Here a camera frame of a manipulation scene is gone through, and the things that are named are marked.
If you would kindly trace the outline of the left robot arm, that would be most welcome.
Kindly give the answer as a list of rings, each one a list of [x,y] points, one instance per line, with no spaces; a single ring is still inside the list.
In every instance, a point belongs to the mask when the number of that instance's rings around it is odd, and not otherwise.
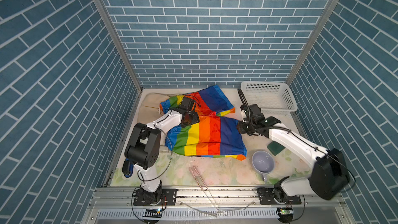
[[[152,197],[154,201],[162,196],[161,180],[153,168],[159,156],[161,136],[174,127],[199,123],[199,115],[195,111],[197,105],[193,98],[184,96],[176,107],[170,108],[159,119],[148,124],[137,123],[133,127],[124,151],[122,173],[129,178],[136,171],[144,195]]]

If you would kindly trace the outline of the white plastic basket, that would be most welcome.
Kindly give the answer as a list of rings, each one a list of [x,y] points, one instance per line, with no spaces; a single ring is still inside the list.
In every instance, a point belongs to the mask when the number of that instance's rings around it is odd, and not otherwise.
[[[287,114],[297,111],[297,103],[285,83],[242,82],[242,90],[249,105],[257,104],[263,113]]]

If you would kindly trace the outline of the beige shorts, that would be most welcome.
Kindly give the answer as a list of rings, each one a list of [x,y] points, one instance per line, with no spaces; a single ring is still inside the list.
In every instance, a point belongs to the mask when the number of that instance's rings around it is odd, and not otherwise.
[[[160,103],[170,97],[165,94],[148,93],[139,108],[137,121],[146,124],[162,117],[164,113],[160,110]]]

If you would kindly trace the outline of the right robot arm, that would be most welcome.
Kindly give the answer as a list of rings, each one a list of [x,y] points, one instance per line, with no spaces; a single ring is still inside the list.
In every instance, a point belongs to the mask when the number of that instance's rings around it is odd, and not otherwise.
[[[237,125],[239,133],[261,135],[277,142],[312,169],[310,175],[284,177],[278,181],[273,190],[278,203],[284,204],[290,197],[299,195],[316,195],[323,200],[331,200],[350,184],[350,171],[340,150],[318,146],[288,129],[279,119],[265,118],[256,104],[242,105],[240,109],[243,119]]]

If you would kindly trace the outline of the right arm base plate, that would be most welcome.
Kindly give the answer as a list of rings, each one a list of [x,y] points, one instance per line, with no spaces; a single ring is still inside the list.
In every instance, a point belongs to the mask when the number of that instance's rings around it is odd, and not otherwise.
[[[302,204],[300,196],[289,197],[275,188],[260,187],[256,189],[261,205],[300,205]]]

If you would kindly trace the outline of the pink chopstick pair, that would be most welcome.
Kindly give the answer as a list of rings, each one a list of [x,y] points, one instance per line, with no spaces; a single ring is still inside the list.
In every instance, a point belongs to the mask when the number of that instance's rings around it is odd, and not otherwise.
[[[209,190],[208,186],[206,185],[203,177],[201,176],[201,174],[199,173],[198,169],[195,166],[189,167],[189,171],[192,174],[193,178],[195,179],[195,181],[197,182],[198,186],[200,187],[200,189],[202,190],[202,192],[204,193],[204,195],[208,198],[208,200],[210,201],[210,203],[213,205],[213,207],[219,211],[220,207],[217,204],[214,196],[212,195],[212,192]]]

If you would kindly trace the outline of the blue stapler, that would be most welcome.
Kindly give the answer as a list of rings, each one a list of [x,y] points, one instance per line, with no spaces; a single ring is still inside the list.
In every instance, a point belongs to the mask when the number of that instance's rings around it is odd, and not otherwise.
[[[130,178],[133,175],[134,165],[129,161],[128,158],[125,159],[122,166],[122,173],[125,178]]]

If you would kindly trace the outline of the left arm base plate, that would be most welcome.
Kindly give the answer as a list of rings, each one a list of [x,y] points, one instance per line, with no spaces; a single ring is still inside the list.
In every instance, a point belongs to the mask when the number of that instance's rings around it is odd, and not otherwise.
[[[177,189],[162,189],[156,192],[148,192],[142,188],[139,188],[135,192],[133,199],[134,206],[150,206],[150,205],[175,205],[177,198]]]

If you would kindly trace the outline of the aluminium front rail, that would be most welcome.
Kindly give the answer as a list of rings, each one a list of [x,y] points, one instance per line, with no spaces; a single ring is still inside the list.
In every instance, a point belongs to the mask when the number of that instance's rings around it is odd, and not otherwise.
[[[177,190],[173,207],[209,207],[227,208],[260,206],[260,197],[256,186],[210,186],[207,189],[195,187],[174,187]],[[96,188],[88,209],[127,208],[131,206],[134,187]]]

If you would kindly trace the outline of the lavender mug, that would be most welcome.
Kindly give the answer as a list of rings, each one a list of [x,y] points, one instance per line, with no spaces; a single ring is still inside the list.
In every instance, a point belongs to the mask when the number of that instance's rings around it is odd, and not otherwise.
[[[253,154],[251,161],[255,171],[267,182],[267,176],[275,169],[274,158],[268,152],[258,150]]]

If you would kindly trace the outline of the rainbow coloured shorts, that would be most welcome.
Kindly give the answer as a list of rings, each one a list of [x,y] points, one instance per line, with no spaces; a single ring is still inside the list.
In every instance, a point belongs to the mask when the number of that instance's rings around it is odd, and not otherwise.
[[[237,129],[238,120],[226,116],[235,113],[235,107],[220,87],[214,85],[186,96],[198,103],[195,112],[199,123],[168,131],[168,149],[183,156],[245,160],[247,149]]]

